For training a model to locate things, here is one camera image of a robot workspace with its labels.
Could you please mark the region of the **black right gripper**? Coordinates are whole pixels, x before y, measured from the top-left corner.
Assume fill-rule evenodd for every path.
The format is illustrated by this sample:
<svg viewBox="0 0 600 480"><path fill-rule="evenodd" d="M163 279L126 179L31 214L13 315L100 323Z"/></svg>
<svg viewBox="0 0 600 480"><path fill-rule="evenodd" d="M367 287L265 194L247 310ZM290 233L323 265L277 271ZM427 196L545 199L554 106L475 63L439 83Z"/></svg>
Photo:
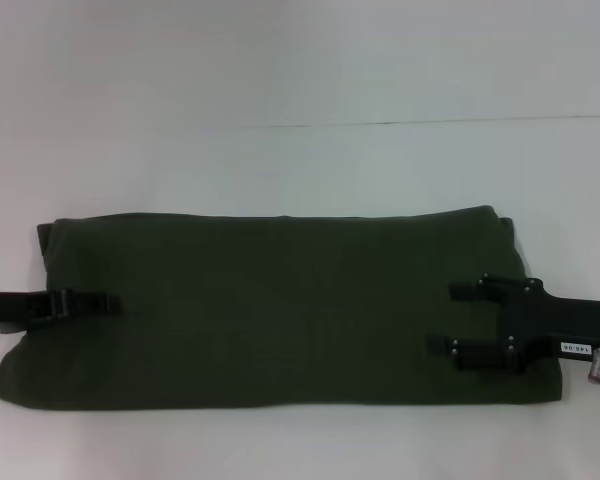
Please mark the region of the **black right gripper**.
<svg viewBox="0 0 600 480"><path fill-rule="evenodd" d="M458 370L523 370L545 358L579 360L600 373L600 301L557 297L538 279L483 274L448 285L452 301L500 303L499 344L428 335L427 351Z"/></svg>

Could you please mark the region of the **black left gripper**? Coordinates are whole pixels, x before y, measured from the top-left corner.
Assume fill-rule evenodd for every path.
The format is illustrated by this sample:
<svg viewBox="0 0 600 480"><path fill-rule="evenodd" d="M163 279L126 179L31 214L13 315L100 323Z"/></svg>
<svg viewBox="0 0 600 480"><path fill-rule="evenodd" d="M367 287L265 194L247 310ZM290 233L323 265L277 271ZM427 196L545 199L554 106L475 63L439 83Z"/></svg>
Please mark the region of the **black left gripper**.
<svg viewBox="0 0 600 480"><path fill-rule="evenodd" d="M40 330L91 316L119 316L121 300L104 292L69 289L0 292L0 333Z"/></svg>

